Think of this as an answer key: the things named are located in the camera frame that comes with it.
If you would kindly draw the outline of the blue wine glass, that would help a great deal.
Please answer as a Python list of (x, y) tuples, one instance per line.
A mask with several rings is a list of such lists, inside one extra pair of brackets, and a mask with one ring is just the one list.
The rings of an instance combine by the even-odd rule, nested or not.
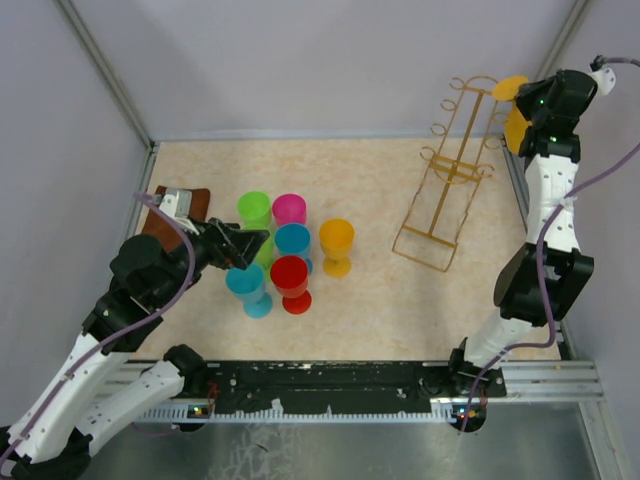
[(288, 223), (278, 228), (275, 234), (275, 246), (280, 256), (297, 256), (302, 258), (313, 273), (311, 260), (312, 237), (309, 229), (299, 223)]
[(244, 313), (253, 319), (261, 319), (273, 308), (271, 295), (266, 291), (265, 273), (259, 264), (247, 269), (233, 268), (225, 278), (226, 287), (242, 303)]

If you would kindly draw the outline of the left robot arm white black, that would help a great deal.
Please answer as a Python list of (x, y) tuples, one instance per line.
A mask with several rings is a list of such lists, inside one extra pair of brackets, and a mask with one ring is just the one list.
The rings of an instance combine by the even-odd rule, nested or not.
[(109, 289), (83, 322), (65, 363), (25, 415), (1, 430), (1, 459), (14, 463), (10, 478), (77, 479), (144, 411), (181, 394), (201, 394), (207, 364), (181, 344), (111, 399), (92, 402), (206, 267), (245, 270), (269, 236), (265, 228), (243, 230), (212, 218), (183, 233), (171, 252), (150, 234), (127, 239), (110, 263)]

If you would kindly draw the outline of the yellow wine glass back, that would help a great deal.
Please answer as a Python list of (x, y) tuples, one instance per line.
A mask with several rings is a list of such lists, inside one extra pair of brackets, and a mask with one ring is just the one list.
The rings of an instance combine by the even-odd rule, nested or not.
[(516, 106), (516, 96), (521, 86), (529, 82), (526, 76), (516, 75), (499, 81), (492, 91), (492, 96), (499, 102), (510, 102), (511, 111), (504, 124), (504, 137), (508, 150), (518, 154), (524, 140), (525, 132), (531, 125)]

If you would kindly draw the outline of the green wine glass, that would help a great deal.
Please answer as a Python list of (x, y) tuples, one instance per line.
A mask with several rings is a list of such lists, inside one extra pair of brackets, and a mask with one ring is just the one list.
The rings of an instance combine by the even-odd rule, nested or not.
[(274, 236), (271, 235), (260, 247), (258, 253), (253, 259), (253, 263), (259, 265), (264, 270), (270, 269), (274, 261)]
[(262, 191), (244, 193), (237, 201), (237, 212), (244, 226), (269, 227), (272, 221), (271, 200)]

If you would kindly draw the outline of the yellow wine glass front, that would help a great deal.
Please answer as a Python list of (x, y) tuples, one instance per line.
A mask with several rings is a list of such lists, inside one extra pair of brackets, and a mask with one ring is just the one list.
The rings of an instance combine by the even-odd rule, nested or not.
[(333, 278), (342, 278), (351, 270), (351, 253), (355, 238), (353, 225), (342, 218), (325, 221), (319, 230), (320, 246), (324, 253), (324, 272)]

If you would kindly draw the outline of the red wine glass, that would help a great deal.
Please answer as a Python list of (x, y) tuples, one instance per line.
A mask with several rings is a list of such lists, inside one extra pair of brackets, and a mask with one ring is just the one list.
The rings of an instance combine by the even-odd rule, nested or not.
[(278, 258), (271, 267), (270, 278), (282, 296), (286, 312), (300, 315), (309, 310), (312, 296), (308, 291), (309, 269), (304, 259), (294, 255)]

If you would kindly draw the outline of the yellow wine glass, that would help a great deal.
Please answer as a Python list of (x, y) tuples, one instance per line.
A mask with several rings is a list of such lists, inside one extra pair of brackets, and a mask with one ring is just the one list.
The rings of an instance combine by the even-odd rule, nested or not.
[(351, 270), (351, 253), (355, 238), (353, 225), (342, 218), (325, 221), (319, 230), (320, 246), (324, 253), (324, 272), (333, 278), (342, 278)]
[(499, 102), (510, 102), (511, 111), (504, 124), (504, 137), (508, 150), (518, 154), (524, 140), (525, 132), (531, 125), (516, 106), (516, 96), (521, 86), (529, 82), (526, 76), (516, 75), (499, 81), (492, 91), (492, 96)]

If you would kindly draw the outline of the pink wine glass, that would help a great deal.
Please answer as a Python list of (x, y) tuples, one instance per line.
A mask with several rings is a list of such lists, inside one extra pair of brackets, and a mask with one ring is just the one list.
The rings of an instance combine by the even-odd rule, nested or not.
[(272, 214), (278, 226), (290, 223), (305, 224), (307, 221), (307, 203), (298, 194), (286, 193), (274, 200)]

